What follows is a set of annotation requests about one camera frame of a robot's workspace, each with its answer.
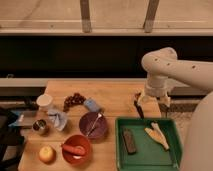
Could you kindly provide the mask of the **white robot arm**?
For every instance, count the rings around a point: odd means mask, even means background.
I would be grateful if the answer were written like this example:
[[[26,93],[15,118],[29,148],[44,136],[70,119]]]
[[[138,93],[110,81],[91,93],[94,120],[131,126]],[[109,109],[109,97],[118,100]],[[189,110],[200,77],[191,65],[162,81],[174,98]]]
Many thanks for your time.
[[[179,60],[166,47],[146,53],[141,65],[147,71],[146,96],[168,97],[168,78],[207,92],[192,115],[180,171],[213,171],[213,62]]]

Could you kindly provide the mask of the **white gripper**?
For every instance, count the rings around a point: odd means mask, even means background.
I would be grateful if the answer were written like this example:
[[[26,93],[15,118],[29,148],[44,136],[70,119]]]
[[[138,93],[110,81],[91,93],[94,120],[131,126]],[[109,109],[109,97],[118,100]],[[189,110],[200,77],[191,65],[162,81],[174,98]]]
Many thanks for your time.
[[[154,88],[150,87],[148,85],[145,86],[145,94],[141,94],[138,98],[138,103],[147,103],[148,102],[148,96],[150,97],[164,97],[164,103],[167,107],[170,107],[171,105],[171,98],[167,94],[167,90],[165,88]]]

